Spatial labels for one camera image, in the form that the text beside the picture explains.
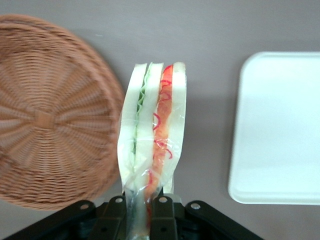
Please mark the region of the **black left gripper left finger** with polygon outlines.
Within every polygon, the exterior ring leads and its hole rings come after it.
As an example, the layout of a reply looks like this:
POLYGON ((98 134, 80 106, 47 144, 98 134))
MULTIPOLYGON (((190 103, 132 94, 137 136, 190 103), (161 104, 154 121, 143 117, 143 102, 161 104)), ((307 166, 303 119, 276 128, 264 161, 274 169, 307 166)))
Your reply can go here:
POLYGON ((97 208, 97 218, 89 234, 90 240, 125 240, 127 231, 127 204, 124 195, 118 195, 97 208))

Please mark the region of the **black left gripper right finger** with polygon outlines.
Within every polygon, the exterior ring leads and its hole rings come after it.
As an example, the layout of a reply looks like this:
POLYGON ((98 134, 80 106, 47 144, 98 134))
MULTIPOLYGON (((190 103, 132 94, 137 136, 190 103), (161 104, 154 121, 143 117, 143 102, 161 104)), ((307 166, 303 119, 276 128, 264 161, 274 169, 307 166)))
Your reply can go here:
POLYGON ((149 238, 151 240, 178 239, 174 202, 168 196, 158 196, 152 201, 149 238))

